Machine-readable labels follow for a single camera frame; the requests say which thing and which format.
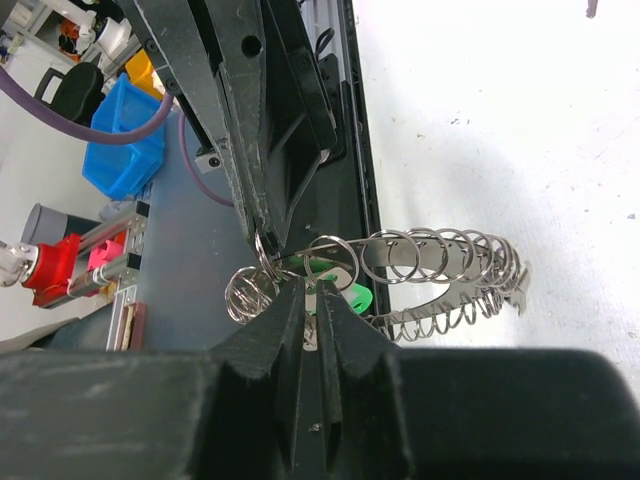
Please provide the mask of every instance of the white floor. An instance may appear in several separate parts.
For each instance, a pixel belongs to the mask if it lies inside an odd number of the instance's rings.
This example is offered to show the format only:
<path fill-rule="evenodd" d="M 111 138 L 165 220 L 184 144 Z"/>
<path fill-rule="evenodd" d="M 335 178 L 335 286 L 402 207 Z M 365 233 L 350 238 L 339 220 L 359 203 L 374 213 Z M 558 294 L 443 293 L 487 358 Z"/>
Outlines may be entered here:
<path fill-rule="evenodd" d="M 25 42 L 7 71 L 33 94 L 49 66 L 66 71 L 47 52 Z M 4 92 L 0 92 L 0 129 L 0 240 L 20 241 L 36 203 L 97 218 L 108 199 L 82 177 L 85 142 L 47 127 Z M 26 332 L 88 314 L 96 303 L 83 298 L 55 310 L 42 310 L 33 307 L 32 300 L 33 294 L 19 286 L 0 288 L 0 351 L 14 349 L 13 339 Z"/>
<path fill-rule="evenodd" d="M 420 345 L 594 350 L 640 398 L 640 2 L 354 4 L 383 225 L 502 235 L 533 264 L 522 318 Z"/>

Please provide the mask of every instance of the red clamp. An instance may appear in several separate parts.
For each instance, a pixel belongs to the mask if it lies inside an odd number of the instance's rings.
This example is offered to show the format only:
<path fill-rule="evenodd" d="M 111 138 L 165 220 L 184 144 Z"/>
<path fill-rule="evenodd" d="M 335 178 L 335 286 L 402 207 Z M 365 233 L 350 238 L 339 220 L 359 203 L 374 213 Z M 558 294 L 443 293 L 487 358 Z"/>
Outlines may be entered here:
<path fill-rule="evenodd" d="M 69 280 L 73 275 L 80 235 L 71 234 L 55 246 L 38 245 L 40 253 L 35 269 L 23 283 L 33 290 L 33 305 L 44 307 L 61 297 L 67 296 Z"/>

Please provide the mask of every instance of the white table surface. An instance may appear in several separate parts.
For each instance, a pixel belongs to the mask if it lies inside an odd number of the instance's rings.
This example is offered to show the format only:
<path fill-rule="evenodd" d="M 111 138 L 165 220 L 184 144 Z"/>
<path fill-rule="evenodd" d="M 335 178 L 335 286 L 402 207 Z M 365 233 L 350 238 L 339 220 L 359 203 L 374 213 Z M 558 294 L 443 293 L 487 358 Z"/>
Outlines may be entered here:
<path fill-rule="evenodd" d="M 522 318 L 416 344 L 593 350 L 640 398 L 640 2 L 586 6 L 354 0 L 383 226 L 475 228 L 533 264 Z"/>

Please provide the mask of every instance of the black chair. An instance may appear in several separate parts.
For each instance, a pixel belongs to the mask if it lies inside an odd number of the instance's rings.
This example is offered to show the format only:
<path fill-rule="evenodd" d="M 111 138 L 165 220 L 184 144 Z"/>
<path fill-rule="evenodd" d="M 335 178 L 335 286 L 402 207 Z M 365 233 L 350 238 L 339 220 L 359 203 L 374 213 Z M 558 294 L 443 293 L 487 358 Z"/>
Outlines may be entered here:
<path fill-rule="evenodd" d="M 54 77 L 62 82 L 51 103 L 47 103 L 42 97 Z M 34 97 L 64 118 L 88 127 L 91 126 L 93 114 L 104 100 L 103 84 L 104 75 L 91 63 L 79 63 L 66 75 L 50 68 L 42 77 Z"/>

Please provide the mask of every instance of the cable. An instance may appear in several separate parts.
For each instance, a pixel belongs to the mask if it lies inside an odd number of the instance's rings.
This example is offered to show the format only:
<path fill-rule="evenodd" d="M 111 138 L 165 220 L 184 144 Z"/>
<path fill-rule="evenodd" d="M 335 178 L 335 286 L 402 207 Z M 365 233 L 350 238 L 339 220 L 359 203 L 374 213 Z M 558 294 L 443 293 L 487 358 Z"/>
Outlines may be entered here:
<path fill-rule="evenodd" d="M 333 28 L 327 28 L 318 36 L 316 40 L 316 60 L 320 59 L 320 55 L 326 50 L 335 36 L 336 31 Z"/>
<path fill-rule="evenodd" d="M 4 68 L 0 68 L 0 90 L 3 90 L 11 100 L 51 128 L 85 142 L 105 145 L 129 145 L 147 138 L 164 123 L 173 105 L 173 97 L 165 95 L 158 111 L 140 128 L 126 133 L 107 133 L 73 123 L 50 110 L 18 85 Z"/>
<path fill-rule="evenodd" d="M 187 126 L 186 125 L 187 125 L 187 117 L 184 115 L 184 113 L 181 113 L 180 119 L 178 120 L 178 137 L 180 138 L 180 151 L 182 152 L 182 160 L 184 160 L 184 164 L 186 165 L 187 170 L 189 170 L 189 174 L 191 175 L 191 178 L 193 178 L 193 181 L 195 182 L 196 186 L 200 189 L 200 191 L 204 193 L 207 197 L 209 197 L 211 200 L 213 200 L 216 203 L 219 203 L 220 205 L 224 205 L 225 207 L 233 208 L 233 202 L 213 193 L 211 189 L 207 187 L 205 183 L 202 181 L 202 179 L 198 175 L 198 172 L 196 172 L 196 169 L 194 168 L 189 158 L 189 152 L 187 151 Z"/>

